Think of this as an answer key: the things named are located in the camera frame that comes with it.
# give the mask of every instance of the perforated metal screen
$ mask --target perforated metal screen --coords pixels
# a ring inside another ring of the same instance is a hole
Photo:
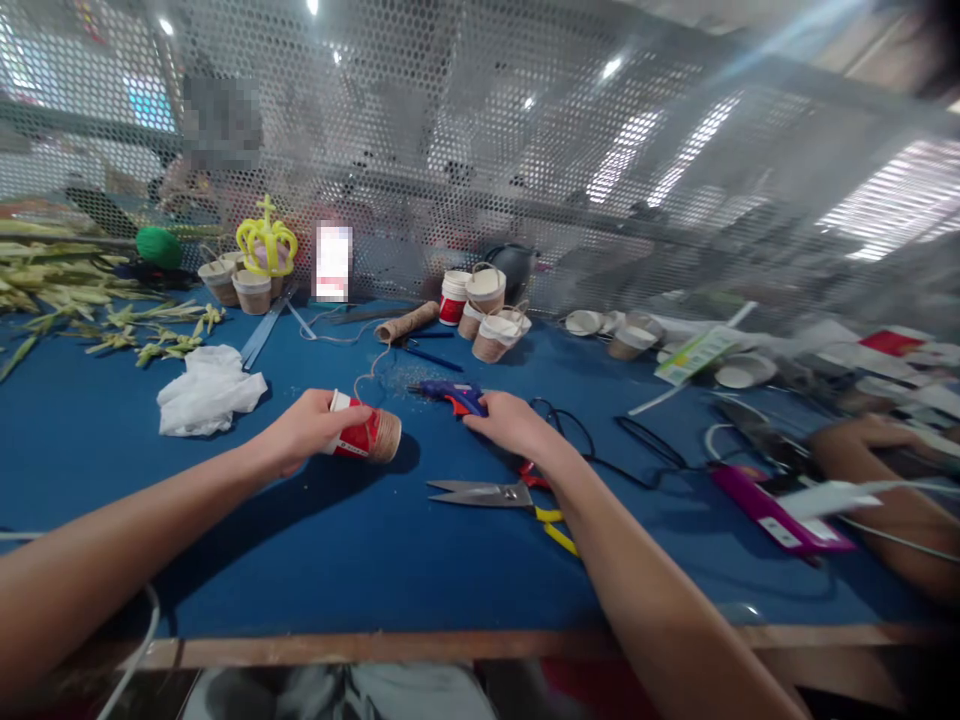
[[[945,113],[618,3],[0,14],[2,197],[100,188],[136,226],[229,236],[269,192],[301,239],[353,227],[365,295],[430,296],[512,240],[541,253],[537,310],[720,316],[754,298],[776,326],[854,311],[877,283],[867,260],[955,216],[927,202],[960,186]],[[936,171],[897,207],[922,218],[890,232],[871,208],[904,195],[909,173],[883,178],[918,147]]]

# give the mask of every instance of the green ball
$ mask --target green ball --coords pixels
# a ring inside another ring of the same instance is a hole
[[[143,228],[137,233],[140,257],[164,270],[176,270],[183,260],[183,248],[177,236],[163,228]]]

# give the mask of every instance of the scissors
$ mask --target scissors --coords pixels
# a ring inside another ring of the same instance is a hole
[[[564,535],[554,523],[563,522],[560,510],[544,510],[534,504],[530,488],[538,487],[550,490],[550,484],[539,475],[531,474],[534,464],[529,460],[520,468],[520,482],[515,485],[497,485],[496,483],[475,483],[464,480],[439,480],[427,485],[438,490],[446,490],[446,495],[434,495],[429,498],[438,502],[456,505],[472,505],[489,508],[523,508],[543,523],[546,531],[560,547],[574,557],[580,557],[573,540]]]

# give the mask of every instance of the hand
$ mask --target hand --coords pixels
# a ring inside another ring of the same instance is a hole
[[[464,415],[463,424],[512,453],[535,463],[570,444],[526,402],[509,393],[487,393],[480,398],[489,417]]]
[[[866,448],[926,447],[920,436],[903,425],[879,415],[864,415],[821,430],[811,438],[813,444],[855,443]]]
[[[290,477],[312,455],[327,446],[344,428],[365,423],[373,412],[366,405],[330,412],[333,392],[307,390],[251,444],[260,457],[276,467],[280,477]]]

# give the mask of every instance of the wooden table edge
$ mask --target wooden table edge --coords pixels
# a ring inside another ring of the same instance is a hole
[[[811,647],[876,647],[940,642],[955,634],[943,626],[764,625],[738,627],[754,650]],[[71,658],[71,669],[116,667],[136,643],[92,643]],[[614,657],[619,648],[602,631],[474,631],[286,635],[266,638],[156,640],[140,663],[143,670],[310,665],[350,662],[452,662],[506,658]]]

